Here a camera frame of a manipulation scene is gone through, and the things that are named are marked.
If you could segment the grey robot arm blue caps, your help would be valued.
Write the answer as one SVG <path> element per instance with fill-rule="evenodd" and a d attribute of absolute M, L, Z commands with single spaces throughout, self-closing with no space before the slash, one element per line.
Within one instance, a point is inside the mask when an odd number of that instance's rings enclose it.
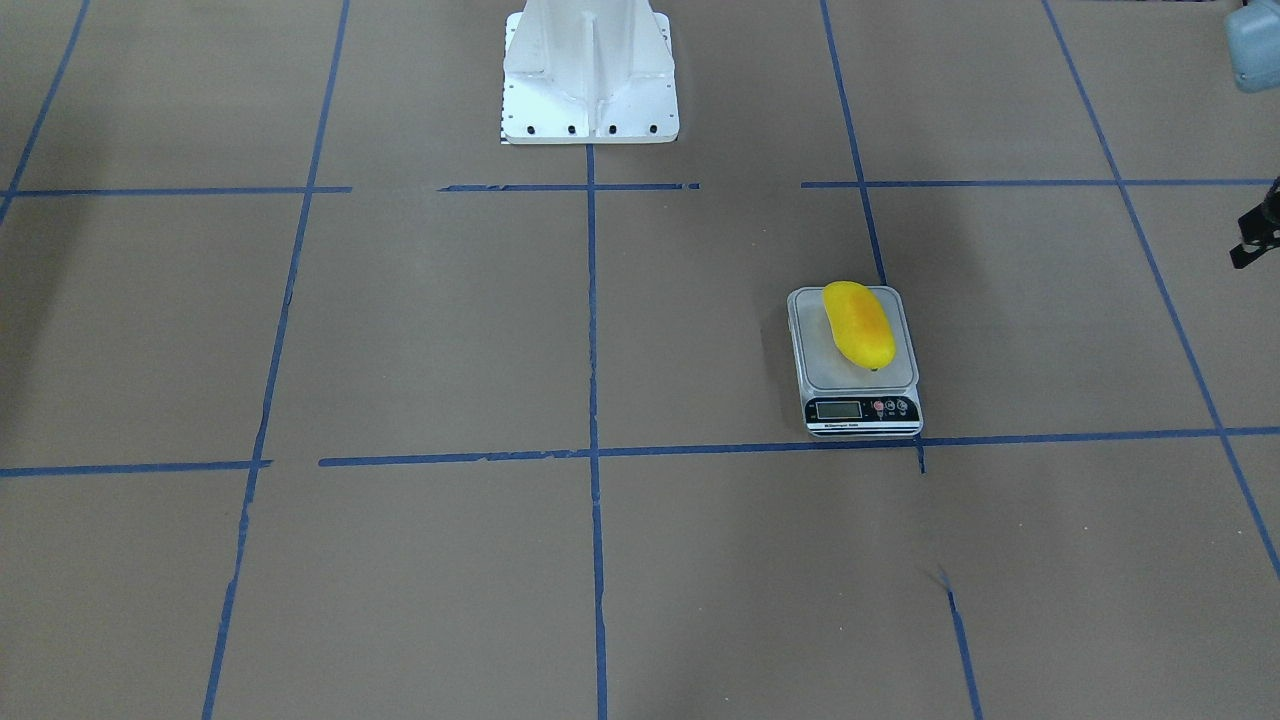
<path fill-rule="evenodd" d="M 1279 3 L 1244 1 L 1225 22 L 1231 77 L 1243 94 L 1279 86 Z M 1279 246 L 1279 179 L 1260 204 L 1238 218 L 1240 242 L 1230 250 L 1231 264 L 1242 270 Z"/>

